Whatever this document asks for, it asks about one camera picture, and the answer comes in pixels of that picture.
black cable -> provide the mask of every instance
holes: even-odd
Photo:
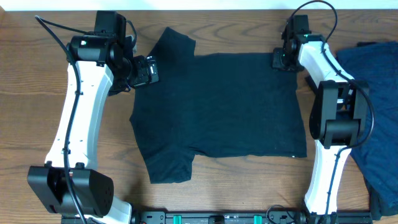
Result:
[[[285,210],[285,212],[287,213],[287,215],[293,220],[292,222],[289,222],[289,223],[287,223],[287,224],[292,224],[292,223],[295,221],[294,217],[287,211],[287,209],[286,209],[285,207],[283,207],[283,206],[281,206],[281,205],[273,205],[273,206],[271,206],[270,208],[268,208],[268,210],[267,210],[267,212],[266,212],[266,218],[268,218],[269,222],[271,222],[272,224],[276,224],[276,222],[272,221],[272,220],[269,218],[269,212],[270,212],[273,208],[275,208],[275,207],[281,207],[281,208],[283,208],[283,209]]]
[[[289,17],[289,20],[294,16],[294,14],[295,14],[298,10],[300,10],[301,8],[303,8],[304,6],[306,6],[306,5],[308,5],[308,4],[315,3],[315,2],[320,2],[320,3],[323,3],[323,4],[328,5],[328,6],[331,8],[331,10],[333,11],[334,15],[335,15],[335,25],[333,26],[332,30],[330,31],[328,37],[327,37],[327,38],[323,41],[323,43],[322,43],[322,47],[321,47],[322,55],[324,56],[325,60],[329,63],[329,65],[332,67],[332,69],[336,72],[336,75],[338,75],[338,76],[340,76],[341,78],[345,79],[350,85],[353,85],[353,86],[355,87],[355,89],[357,89],[357,90],[364,96],[364,98],[365,98],[365,100],[366,100],[366,103],[367,103],[368,106],[369,106],[370,115],[371,115],[371,127],[370,127],[370,130],[369,130],[368,134],[366,135],[366,137],[365,137],[361,142],[359,142],[359,143],[357,143],[357,144],[354,144],[354,145],[352,145],[352,146],[346,146],[346,147],[344,147],[344,148],[341,148],[341,149],[337,152],[337,154],[335,155],[335,156],[336,156],[335,165],[334,165],[333,172],[332,172],[332,175],[331,175],[329,191],[327,192],[328,198],[327,198],[327,201],[326,201],[326,212],[325,212],[324,216],[322,216],[322,218],[321,218],[321,220],[320,220],[321,222],[324,222],[324,221],[325,221],[324,217],[325,217],[326,215],[328,215],[328,212],[329,212],[329,203],[330,203],[331,189],[332,189],[332,187],[333,187],[333,181],[334,181],[334,179],[335,179],[335,174],[336,174],[336,170],[337,170],[337,164],[338,164],[338,160],[340,159],[340,155],[341,155],[341,153],[342,153],[343,151],[345,151],[345,150],[347,150],[347,149],[353,149],[353,148],[362,146],[363,144],[365,144],[365,143],[370,139],[370,137],[371,137],[371,135],[372,135],[372,132],[373,132],[373,128],[374,128],[374,107],[373,107],[373,104],[372,104],[372,102],[371,102],[370,97],[368,96],[368,94],[366,94],[365,91],[364,91],[354,80],[351,80],[351,79],[349,79],[348,77],[346,77],[345,75],[341,74],[341,70],[338,70],[338,69],[335,67],[335,65],[330,61],[330,59],[328,58],[328,56],[327,56],[327,54],[326,54],[325,44],[328,42],[328,39],[330,38],[330,36],[332,35],[332,33],[335,31],[336,26],[337,26],[338,16],[337,16],[336,9],[335,9],[330,3],[326,2],[326,1],[309,1],[309,2],[306,2],[305,4],[302,4],[300,7],[298,7],[298,8],[292,13],[292,15]]]
[[[134,33],[134,40],[132,41],[132,47],[136,46],[137,43],[137,31],[136,28],[132,25],[131,21],[126,21],[128,24],[130,24],[132,32]]]
[[[69,161],[68,161],[68,155],[69,155],[69,149],[68,149],[68,145],[69,145],[69,137],[70,137],[70,131],[72,129],[72,124],[73,124],[73,119],[75,117],[75,113],[76,113],[76,108],[77,108],[77,103],[79,101],[79,96],[81,95],[81,91],[80,91],[80,77],[79,77],[79,73],[76,67],[76,62],[73,59],[71,53],[69,52],[69,50],[64,46],[64,44],[62,43],[62,41],[54,34],[54,32],[47,26],[44,24],[44,21],[42,18],[40,18],[40,16],[35,16],[37,22],[39,22],[40,25],[42,25],[42,27],[54,38],[54,40],[59,44],[59,46],[61,46],[62,50],[65,52],[65,54],[67,55],[67,58],[70,62],[70,64],[73,67],[73,71],[75,72],[75,76],[76,76],[76,92],[75,92],[75,101],[73,102],[73,107],[72,107],[72,112],[70,113],[70,119],[68,122],[68,127],[67,127],[67,133],[65,135],[65,144],[64,147],[62,149],[63,151],[63,165],[64,165],[64,170],[65,170],[65,180],[67,182],[67,186],[68,186],[68,191],[72,197],[73,203],[76,206],[77,212],[79,213],[79,216],[82,220],[82,222],[84,224],[87,224],[86,218],[84,216],[83,211],[81,210],[80,204],[78,203],[78,199],[76,197],[76,193],[73,189],[72,186],[72,180],[69,176]],[[54,24],[53,22],[49,22],[46,21],[46,23],[51,24],[51,25],[55,25],[56,27],[60,27],[63,29],[68,29],[68,30],[72,30],[75,32],[80,32],[80,30],[75,30],[69,27],[64,27],[58,24]]]

